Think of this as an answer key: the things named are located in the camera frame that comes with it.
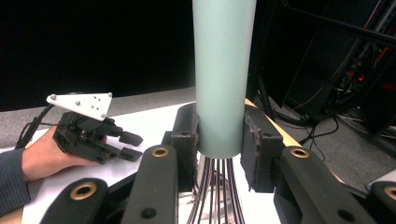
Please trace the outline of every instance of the screw hole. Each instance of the screw hole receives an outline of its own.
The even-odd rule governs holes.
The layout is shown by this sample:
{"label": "screw hole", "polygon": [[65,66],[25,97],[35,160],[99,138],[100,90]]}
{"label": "screw hole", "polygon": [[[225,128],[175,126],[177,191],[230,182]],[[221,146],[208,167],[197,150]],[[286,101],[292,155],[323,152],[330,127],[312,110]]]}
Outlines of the screw hole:
{"label": "screw hole", "polygon": [[299,149],[299,148],[292,149],[290,151],[290,153],[291,153],[291,155],[301,158],[301,159],[306,159],[309,157],[309,153],[307,151]]}
{"label": "screw hole", "polygon": [[338,210],[338,216],[345,221],[355,222],[355,217],[346,210]]}
{"label": "screw hole", "polygon": [[391,199],[396,200],[396,186],[387,186],[384,191]]}
{"label": "screw hole", "polygon": [[164,157],[169,153],[169,150],[166,148],[156,148],[151,151],[151,155],[154,157]]}
{"label": "screw hole", "polygon": [[157,211],[154,208],[145,208],[142,211],[142,218],[149,219],[157,215]]}
{"label": "screw hole", "polygon": [[77,194],[78,195],[86,194],[86,193],[90,192],[90,190],[91,190],[90,187],[83,187],[83,188],[77,190]]}

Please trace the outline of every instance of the gray sleeve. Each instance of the gray sleeve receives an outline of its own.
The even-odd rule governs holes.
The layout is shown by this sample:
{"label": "gray sleeve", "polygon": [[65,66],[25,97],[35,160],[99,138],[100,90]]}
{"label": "gray sleeve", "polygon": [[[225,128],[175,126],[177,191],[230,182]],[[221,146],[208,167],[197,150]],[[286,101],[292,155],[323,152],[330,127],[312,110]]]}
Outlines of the gray sleeve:
{"label": "gray sleeve", "polygon": [[0,153],[0,217],[30,202],[21,168],[22,152],[16,149]]}

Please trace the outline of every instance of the cylindrical tube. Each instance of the cylindrical tube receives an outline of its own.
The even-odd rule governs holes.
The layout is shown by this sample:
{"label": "cylindrical tube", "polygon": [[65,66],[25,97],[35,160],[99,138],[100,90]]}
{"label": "cylindrical tube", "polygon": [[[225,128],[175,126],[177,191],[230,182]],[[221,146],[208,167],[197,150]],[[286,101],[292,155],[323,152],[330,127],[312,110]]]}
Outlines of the cylindrical tube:
{"label": "cylindrical tube", "polygon": [[193,0],[198,149],[213,159],[241,151],[256,0]]}

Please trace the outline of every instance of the brass bushing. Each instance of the brass bushing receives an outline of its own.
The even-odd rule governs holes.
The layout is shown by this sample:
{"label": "brass bushing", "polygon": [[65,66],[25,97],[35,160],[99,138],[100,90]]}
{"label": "brass bushing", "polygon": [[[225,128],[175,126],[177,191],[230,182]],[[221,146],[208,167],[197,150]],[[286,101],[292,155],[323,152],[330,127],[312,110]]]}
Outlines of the brass bushing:
{"label": "brass bushing", "polygon": [[151,151],[151,155],[154,157],[164,157],[168,155],[169,150],[163,147],[155,148]]}
{"label": "brass bushing", "polygon": [[291,155],[301,159],[306,159],[309,157],[309,152],[300,148],[294,148],[290,151],[290,153]]}
{"label": "brass bushing", "polygon": [[96,192],[96,184],[93,182],[84,182],[75,187],[70,192],[70,198],[75,201],[84,200],[91,197]]}
{"label": "brass bushing", "polygon": [[396,200],[396,186],[387,186],[384,191],[391,199]]}

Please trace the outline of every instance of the black background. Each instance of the black background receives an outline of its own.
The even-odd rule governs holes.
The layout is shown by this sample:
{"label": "black background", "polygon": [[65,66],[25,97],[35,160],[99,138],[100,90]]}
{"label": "black background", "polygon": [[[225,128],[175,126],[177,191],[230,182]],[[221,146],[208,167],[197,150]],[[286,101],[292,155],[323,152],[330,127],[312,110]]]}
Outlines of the black background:
{"label": "black background", "polygon": [[1,1],[0,111],[194,85],[191,1]]}

